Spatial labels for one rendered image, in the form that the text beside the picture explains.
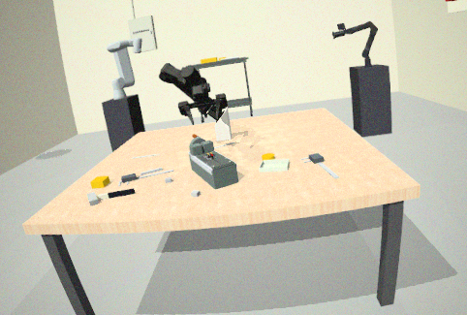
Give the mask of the yellow cylinder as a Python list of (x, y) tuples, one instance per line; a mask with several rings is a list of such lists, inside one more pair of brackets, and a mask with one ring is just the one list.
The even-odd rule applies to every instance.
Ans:
[(275, 160), (275, 156), (272, 153), (268, 153), (262, 156), (263, 160)]

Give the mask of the yellow block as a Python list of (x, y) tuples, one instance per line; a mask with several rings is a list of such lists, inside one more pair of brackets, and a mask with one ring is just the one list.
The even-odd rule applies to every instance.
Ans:
[(94, 188), (105, 188), (109, 184), (108, 176), (97, 176), (93, 181), (90, 181), (92, 189)]

